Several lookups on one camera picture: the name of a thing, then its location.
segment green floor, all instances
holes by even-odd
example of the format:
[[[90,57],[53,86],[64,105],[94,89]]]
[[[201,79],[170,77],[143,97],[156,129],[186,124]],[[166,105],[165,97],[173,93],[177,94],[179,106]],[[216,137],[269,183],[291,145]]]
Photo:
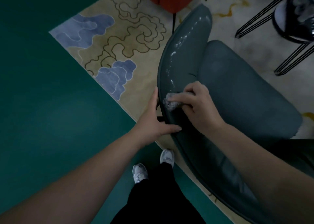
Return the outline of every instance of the green floor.
[[[96,0],[0,0],[0,212],[125,134],[134,121],[48,31]],[[157,165],[152,144],[132,160],[93,223],[109,223],[133,186],[131,167]],[[230,223],[178,168],[183,193],[207,223]]]

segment patterned rug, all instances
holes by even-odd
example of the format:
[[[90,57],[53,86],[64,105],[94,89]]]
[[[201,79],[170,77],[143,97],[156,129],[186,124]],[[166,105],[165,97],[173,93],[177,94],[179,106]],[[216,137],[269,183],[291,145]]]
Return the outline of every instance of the patterned rug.
[[[276,77],[273,70],[298,45],[278,36],[270,22],[240,40],[234,38],[237,29],[271,1],[194,0],[177,14],[176,26],[200,3],[208,6],[214,20],[210,40],[218,39],[231,47],[304,113],[304,123],[297,137],[313,138],[313,56],[286,75]],[[99,0],[49,33],[137,120],[157,84],[159,60],[171,36],[171,28],[172,14],[150,0]],[[179,167],[230,220],[237,224],[248,223],[198,182],[170,136],[160,138],[157,143],[175,150]]]

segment shoe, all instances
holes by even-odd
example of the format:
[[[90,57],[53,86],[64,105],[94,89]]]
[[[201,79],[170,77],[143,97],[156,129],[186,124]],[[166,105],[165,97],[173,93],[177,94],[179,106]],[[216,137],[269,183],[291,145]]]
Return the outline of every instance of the shoe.
[[[139,183],[143,179],[148,179],[147,170],[145,166],[141,163],[138,163],[135,166],[133,166],[132,174],[135,183]]]
[[[171,164],[171,166],[173,167],[175,164],[175,154],[173,153],[172,150],[170,149],[165,149],[162,151],[161,155],[160,155],[160,164],[161,163],[168,163]]]

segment blue cloud motif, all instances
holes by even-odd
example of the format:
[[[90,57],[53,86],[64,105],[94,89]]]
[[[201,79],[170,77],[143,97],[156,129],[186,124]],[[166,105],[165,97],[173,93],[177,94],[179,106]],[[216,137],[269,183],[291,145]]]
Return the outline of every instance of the blue cloud motif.
[[[107,93],[119,101],[125,91],[124,85],[132,79],[135,68],[136,64],[129,59],[124,62],[116,61],[112,64],[112,68],[101,67],[95,79]]]
[[[113,17],[106,14],[93,17],[76,14],[49,33],[64,48],[76,46],[86,49],[92,45],[93,36],[105,34],[106,29],[114,23]]]

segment floor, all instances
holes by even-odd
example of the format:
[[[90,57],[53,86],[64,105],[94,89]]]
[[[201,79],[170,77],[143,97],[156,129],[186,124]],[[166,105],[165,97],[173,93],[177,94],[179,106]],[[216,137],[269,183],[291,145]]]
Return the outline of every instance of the floor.
[[[213,15],[210,40],[223,41],[244,58],[266,81],[303,114],[313,116],[313,56],[288,74],[277,77],[273,70],[297,44],[282,39],[268,22],[243,38],[234,35],[272,0],[193,0],[177,13],[177,22],[200,3]],[[159,59],[171,36],[172,15],[150,0],[99,0],[50,30],[50,34],[133,118],[144,110],[156,85]],[[304,117],[298,138],[313,138],[314,122]],[[158,140],[172,148],[184,173],[234,223],[245,223],[206,190],[186,166],[170,136]]]
[[[97,0],[0,0],[0,212],[126,133],[134,121],[48,31]],[[158,163],[156,144],[131,162],[93,223],[109,223],[133,186],[131,166]],[[229,219],[179,169],[183,193],[208,223]]]

